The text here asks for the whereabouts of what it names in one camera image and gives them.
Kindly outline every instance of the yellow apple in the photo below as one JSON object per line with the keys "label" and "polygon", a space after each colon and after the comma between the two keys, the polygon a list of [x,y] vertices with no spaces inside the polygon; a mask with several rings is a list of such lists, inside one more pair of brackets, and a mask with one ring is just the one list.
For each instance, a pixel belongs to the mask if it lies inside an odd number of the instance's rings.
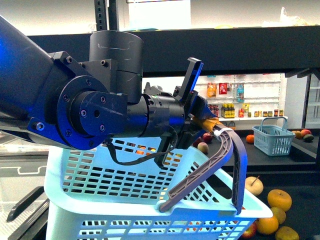
{"label": "yellow apple", "polygon": [[245,189],[255,196],[258,196],[264,190],[264,185],[259,177],[249,176],[245,179]]}

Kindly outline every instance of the apple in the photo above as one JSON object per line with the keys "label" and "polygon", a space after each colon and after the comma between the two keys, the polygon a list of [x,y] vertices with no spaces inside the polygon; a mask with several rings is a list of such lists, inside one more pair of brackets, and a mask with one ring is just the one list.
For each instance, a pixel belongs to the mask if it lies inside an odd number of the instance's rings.
{"label": "apple", "polygon": [[249,176],[245,179],[245,189],[255,196],[258,196],[264,190],[264,184],[258,177]]}
{"label": "apple", "polygon": [[205,142],[200,142],[197,148],[204,154],[209,152],[209,146]]}
{"label": "apple", "polygon": [[257,224],[254,221],[247,230],[245,230],[243,232],[243,234],[241,235],[242,239],[250,239],[252,238],[254,235],[256,235],[257,232]]}
{"label": "apple", "polygon": [[311,131],[308,130],[308,129],[302,129],[302,130],[301,130],[301,133],[302,133],[302,136],[303,136],[303,137],[304,137],[305,135],[307,135],[307,134],[312,134]]}
{"label": "apple", "polygon": [[198,144],[202,142],[202,138],[198,137],[193,143],[192,146],[194,146],[195,148],[198,147]]}
{"label": "apple", "polygon": [[209,143],[211,143],[211,141],[212,141],[212,139],[213,139],[214,137],[211,135],[211,133],[209,133],[209,132],[206,132],[206,133],[204,133],[203,135],[202,135],[202,139],[203,139],[203,141],[206,143],[206,144],[209,144]]}

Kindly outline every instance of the black cylindrical joint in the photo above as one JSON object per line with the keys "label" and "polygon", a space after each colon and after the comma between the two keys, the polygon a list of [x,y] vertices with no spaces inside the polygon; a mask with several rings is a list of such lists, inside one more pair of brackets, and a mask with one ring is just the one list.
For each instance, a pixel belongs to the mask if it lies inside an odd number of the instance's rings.
{"label": "black cylindrical joint", "polygon": [[142,91],[143,41],[121,31],[97,31],[90,37],[90,61],[117,62],[116,93],[127,94],[128,103],[138,104]]}
{"label": "black cylindrical joint", "polygon": [[148,123],[148,107],[142,96],[138,104],[127,106],[127,119],[124,123],[124,132],[115,134],[114,138],[140,137]]}
{"label": "black cylindrical joint", "polygon": [[89,61],[113,59],[119,71],[142,75],[143,41],[122,31],[97,31],[90,37]]}
{"label": "black cylindrical joint", "polygon": [[143,95],[148,107],[148,123],[143,137],[158,137],[173,127],[180,133],[184,123],[184,107],[173,97]]}

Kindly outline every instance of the robotic arm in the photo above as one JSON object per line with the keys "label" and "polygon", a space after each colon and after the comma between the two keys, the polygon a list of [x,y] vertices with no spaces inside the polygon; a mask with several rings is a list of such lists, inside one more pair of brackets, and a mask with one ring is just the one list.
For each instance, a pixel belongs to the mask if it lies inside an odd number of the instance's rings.
{"label": "robotic arm", "polygon": [[[161,137],[158,152],[187,149],[205,131],[192,117],[215,117],[194,87],[203,63],[189,58],[174,94],[142,94],[143,41],[98,31],[88,62],[46,53],[0,16],[0,130],[29,142],[88,150],[111,138]],[[156,163],[161,167],[158,154]]]}

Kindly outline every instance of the snack package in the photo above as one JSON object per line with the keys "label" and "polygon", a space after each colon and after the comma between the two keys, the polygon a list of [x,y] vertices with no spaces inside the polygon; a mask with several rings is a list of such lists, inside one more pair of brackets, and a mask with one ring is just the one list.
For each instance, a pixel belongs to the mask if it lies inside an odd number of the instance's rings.
{"label": "snack package", "polygon": [[232,91],[232,82],[228,82],[227,86],[226,86],[226,90],[228,92],[231,92]]}
{"label": "snack package", "polygon": [[208,98],[215,98],[217,96],[217,85],[212,82],[208,82],[206,87],[206,96]]}
{"label": "snack package", "polygon": [[245,84],[244,83],[237,84],[236,100],[238,103],[243,103],[245,101]]}
{"label": "snack package", "polygon": [[227,94],[227,83],[219,83],[219,95]]}
{"label": "snack package", "polygon": [[250,107],[250,104],[249,103],[243,103],[242,104],[242,108],[244,110],[245,113],[248,113],[249,112],[249,107]]}

